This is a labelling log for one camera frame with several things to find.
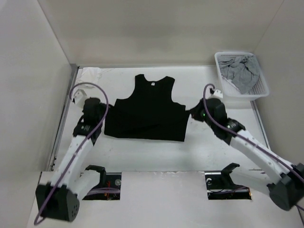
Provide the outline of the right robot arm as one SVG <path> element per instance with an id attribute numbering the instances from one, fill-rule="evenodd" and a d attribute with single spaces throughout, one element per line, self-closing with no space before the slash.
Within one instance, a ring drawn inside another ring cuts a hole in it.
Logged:
<path id="1" fill-rule="evenodd" d="M 224 187 L 255 189 L 269 196 L 284 211 L 303 199 L 304 165 L 282 159 L 254 139 L 244 125 L 227 117 L 225 105 L 219 99 L 201 99 L 189 113 L 194 120 L 205 122 L 218 139 L 243 153 L 262 170 L 253 174 L 241 169 L 239 164 L 231 163 L 221 170 L 220 182 Z"/>

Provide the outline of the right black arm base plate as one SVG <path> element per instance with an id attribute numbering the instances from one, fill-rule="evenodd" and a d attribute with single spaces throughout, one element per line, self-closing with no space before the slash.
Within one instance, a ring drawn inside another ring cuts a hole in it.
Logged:
<path id="1" fill-rule="evenodd" d="M 209 200 L 252 199 L 248 187 L 229 182 L 220 172 L 206 172 L 205 181 Z"/>

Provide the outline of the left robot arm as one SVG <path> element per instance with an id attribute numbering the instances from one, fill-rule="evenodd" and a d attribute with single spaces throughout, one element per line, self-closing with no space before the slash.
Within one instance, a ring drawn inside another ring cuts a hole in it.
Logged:
<path id="1" fill-rule="evenodd" d="M 84 101 L 83 115 L 73 131 L 71 144 L 54 172 L 52 178 L 36 188 L 38 214 L 34 225 L 44 219 L 72 222 L 75 220 L 80 201 L 94 187 L 102 189 L 106 185 L 105 169 L 88 166 L 81 171 L 82 164 L 93 149 L 102 131 L 102 123 L 108 112 L 108 104 L 98 98 Z"/>

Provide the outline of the black tank top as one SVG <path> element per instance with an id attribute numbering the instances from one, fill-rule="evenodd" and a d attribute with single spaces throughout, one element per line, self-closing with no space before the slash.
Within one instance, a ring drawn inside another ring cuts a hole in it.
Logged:
<path id="1" fill-rule="evenodd" d="M 169 76 L 148 81 L 143 74 L 136 75 L 132 94 L 109 106 L 105 135 L 183 142 L 190 113 L 185 105 L 172 100 L 174 83 Z"/>

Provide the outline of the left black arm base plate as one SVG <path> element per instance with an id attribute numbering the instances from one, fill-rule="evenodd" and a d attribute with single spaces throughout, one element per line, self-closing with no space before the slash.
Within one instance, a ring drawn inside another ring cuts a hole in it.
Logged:
<path id="1" fill-rule="evenodd" d="M 106 176 L 87 193 L 83 200 L 120 200 L 121 184 L 121 173 L 107 173 Z"/>

